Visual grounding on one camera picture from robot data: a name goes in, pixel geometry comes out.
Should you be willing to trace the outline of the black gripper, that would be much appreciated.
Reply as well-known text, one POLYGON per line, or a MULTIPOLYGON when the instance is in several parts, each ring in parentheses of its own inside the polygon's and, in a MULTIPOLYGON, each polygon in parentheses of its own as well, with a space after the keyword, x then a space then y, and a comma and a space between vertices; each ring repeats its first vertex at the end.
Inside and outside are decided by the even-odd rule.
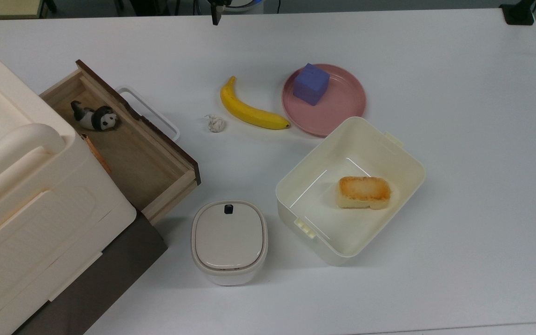
POLYGON ((225 0, 208 0, 211 6, 211 19, 214 26, 217 26, 221 21, 221 11, 218 7, 223 7, 226 5, 225 0))

